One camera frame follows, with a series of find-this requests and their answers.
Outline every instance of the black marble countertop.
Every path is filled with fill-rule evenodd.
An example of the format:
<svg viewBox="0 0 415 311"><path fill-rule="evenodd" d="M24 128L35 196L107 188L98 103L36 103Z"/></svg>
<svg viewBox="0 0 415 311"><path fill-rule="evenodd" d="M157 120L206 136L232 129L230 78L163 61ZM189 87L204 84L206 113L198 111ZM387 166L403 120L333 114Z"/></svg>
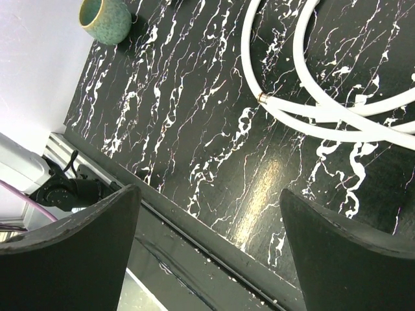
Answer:
<svg viewBox="0 0 415 311"><path fill-rule="evenodd" d="M138 17L130 37L116 47L93 44L69 129L295 287L278 201L284 188L414 239L414 151L322 141L279 123L258 106L242 72L249 1L170 2L131 1ZM313 105L292 61L304 2L263 1L251 55L263 89ZM414 6L321 1L306 42L311 74L348 106L410 89ZM414 120L414 112L408 105L372 119L398 125Z"/></svg>

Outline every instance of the black cable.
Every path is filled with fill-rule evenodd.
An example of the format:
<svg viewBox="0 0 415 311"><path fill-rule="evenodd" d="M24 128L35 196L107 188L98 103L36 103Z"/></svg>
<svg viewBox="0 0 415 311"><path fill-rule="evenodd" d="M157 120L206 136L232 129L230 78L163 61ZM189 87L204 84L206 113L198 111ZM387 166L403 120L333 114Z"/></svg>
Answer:
<svg viewBox="0 0 415 311"><path fill-rule="evenodd" d="M73 163L75 162L75 160L77 159L77 156L79 155L79 151L78 150L74 150L71 154L71 159L69 160L68 164L66 165L66 167L63 169L64 173L67 172L70 168L72 169L72 172L74 173L75 177L78 177L78 173L77 170L75 170L75 167L73 166Z"/></svg>

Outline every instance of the pink cable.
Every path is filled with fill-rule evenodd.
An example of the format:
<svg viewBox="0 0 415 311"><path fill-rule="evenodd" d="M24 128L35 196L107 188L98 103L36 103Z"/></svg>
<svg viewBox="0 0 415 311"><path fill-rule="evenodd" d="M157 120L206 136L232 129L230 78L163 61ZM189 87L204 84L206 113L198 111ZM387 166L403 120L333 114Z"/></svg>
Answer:
<svg viewBox="0 0 415 311"><path fill-rule="evenodd" d="M25 196L23 193L21 193L20 191L18 191L13 186L9 185L8 183L4 182L3 180L0 180L0 185L2 185L4 188L6 188L7 190L9 190L11 193L15 194L19 198L23 199L23 201L25 201L26 203L28 203L31 206L33 206L35 209L37 209L39 212L41 212L42 214L44 214L46 217L48 217L53 222L55 222L55 221L58 220L46 208L44 208L43 206L37 204L35 201L31 200L28 196Z"/></svg>

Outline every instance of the green ceramic cup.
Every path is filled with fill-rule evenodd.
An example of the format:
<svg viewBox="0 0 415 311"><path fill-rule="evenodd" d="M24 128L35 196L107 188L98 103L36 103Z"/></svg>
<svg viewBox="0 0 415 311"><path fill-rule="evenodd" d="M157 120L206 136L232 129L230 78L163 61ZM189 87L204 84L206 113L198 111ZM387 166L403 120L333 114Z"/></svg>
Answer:
<svg viewBox="0 0 415 311"><path fill-rule="evenodd" d="M83 0L79 22L97 41L115 45L128 36L131 14L122 0Z"/></svg>

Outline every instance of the white hose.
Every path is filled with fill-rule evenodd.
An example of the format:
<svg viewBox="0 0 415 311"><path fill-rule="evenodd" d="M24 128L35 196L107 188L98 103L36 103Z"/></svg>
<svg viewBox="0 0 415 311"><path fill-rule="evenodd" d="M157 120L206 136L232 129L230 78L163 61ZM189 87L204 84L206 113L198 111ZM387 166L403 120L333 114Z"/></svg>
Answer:
<svg viewBox="0 0 415 311"><path fill-rule="evenodd" d="M415 150L415 137L405 134L415 133L415 121L387 128L364 118L370 115L376 115L378 113L396 109L414 101L415 89L411 89L402 94L374 104L345 108L327 95L313 80L305 64L303 41L309 18L319 0L308 0L302 10L302 13L300 14L294 33L293 55L294 64L304 88L306 88L311 96L316 99L321 107L304 106L280 98L264 95L263 90L254 76L250 59L250 33L260 2L261 0L251 0L246 13L241 38L241 60L245 78L251 92L255 95L258 102L262 104L262 106L271 115L299 132L321 139L351 143L386 140ZM313 126L312 124L308 124L291 117L284 111L302 115L304 117L321 119L324 120L324 122L338 122L341 119L362 131L330 130Z"/></svg>

